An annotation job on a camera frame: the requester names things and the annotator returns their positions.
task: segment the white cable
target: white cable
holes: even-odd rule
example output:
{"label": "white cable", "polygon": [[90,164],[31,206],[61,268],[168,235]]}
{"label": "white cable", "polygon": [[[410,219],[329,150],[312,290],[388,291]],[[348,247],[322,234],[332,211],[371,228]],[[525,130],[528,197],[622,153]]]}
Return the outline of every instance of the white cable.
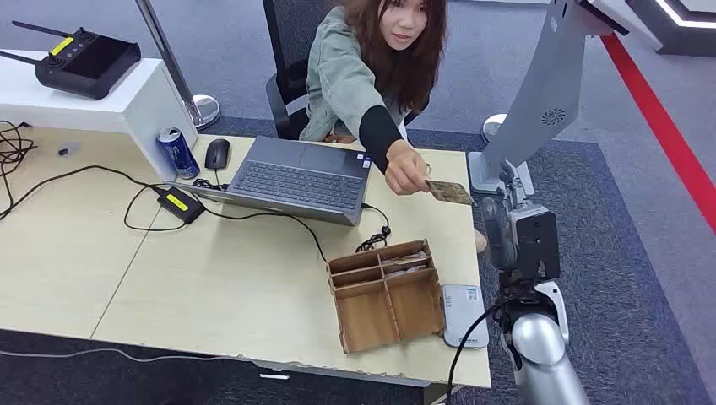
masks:
{"label": "white cable", "polygon": [[194,356],[159,356],[159,357],[153,357],[149,359],[137,359],[136,357],[133,357],[123,351],[121,351],[118,348],[93,348],[91,350],[83,350],[81,352],[75,352],[70,354],[38,354],[38,353],[15,353],[15,352],[6,352],[4,350],[0,350],[0,354],[3,356],[10,356],[10,357],[30,357],[30,358],[37,358],[37,359],[69,359],[76,356],[81,356],[83,354],[92,354],[92,353],[99,353],[99,352],[115,352],[119,353],[122,356],[126,357],[127,359],[130,359],[132,361],[136,361],[138,363],[151,363],[154,361],[160,361],[160,360],[170,360],[170,359],[183,359],[183,360],[198,360],[198,361],[213,361],[213,360],[238,360],[242,361],[242,359],[239,359],[237,357],[231,357],[231,356],[214,356],[214,357],[194,357]]}

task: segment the woman's right hand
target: woman's right hand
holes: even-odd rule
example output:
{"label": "woman's right hand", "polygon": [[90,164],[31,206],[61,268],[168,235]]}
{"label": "woman's right hand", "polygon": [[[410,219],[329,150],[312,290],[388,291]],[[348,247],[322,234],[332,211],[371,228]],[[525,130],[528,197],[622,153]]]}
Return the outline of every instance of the woman's right hand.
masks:
{"label": "woman's right hand", "polygon": [[385,170],[385,182],[399,196],[428,192],[425,182],[427,165],[407,142],[399,139],[388,148],[385,154],[388,168]]}

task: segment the yellow label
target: yellow label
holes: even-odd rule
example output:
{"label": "yellow label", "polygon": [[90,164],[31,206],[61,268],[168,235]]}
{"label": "yellow label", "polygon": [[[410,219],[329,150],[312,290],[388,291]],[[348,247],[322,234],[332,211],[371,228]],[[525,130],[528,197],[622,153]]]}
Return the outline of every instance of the yellow label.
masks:
{"label": "yellow label", "polygon": [[57,46],[55,46],[55,48],[51,50],[50,53],[54,56],[57,56],[57,54],[62,52],[62,50],[65,49],[65,46],[69,45],[72,41],[74,41],[74,38],[65,38],[64,40],[62,40],[62,42],[57,44]]}
{"label": "yellow label", "polygon": [[179,209],[181,209],[182,211],[186,211],[189,209],[189,207],[187,207],[187,205],[184,202],[179,201],[179,198],[176,198],[171,194],[167,194],[166,199],[171,201],[172,203],[174,203],[174,205],[179,207]]}

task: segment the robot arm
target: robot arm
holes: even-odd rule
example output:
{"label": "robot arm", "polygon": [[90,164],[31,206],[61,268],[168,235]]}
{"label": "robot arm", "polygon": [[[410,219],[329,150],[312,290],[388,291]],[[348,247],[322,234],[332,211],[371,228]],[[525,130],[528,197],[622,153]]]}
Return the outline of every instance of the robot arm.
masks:
{"label": "robot arm", "polygon": [[569,327],[559,278],[556,218],[527,200],[517,171],[502,165],[506,226],[501,226],[492,198],[482,201],[491,258],[500,270],[497,313],[501,343],[513,363],[520,396],[530,405],[589,404],[567,356]]}

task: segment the laptop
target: laptop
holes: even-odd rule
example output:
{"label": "laptop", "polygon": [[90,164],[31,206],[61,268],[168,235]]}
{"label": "laptop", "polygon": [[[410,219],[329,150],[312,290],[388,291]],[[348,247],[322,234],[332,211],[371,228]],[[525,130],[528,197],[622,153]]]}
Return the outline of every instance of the laptop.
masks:
{"label": "laptop", "polygon": [[370,168],[364,152],[258,137],[225,191],[165,184],[226,203],[357,226]]}

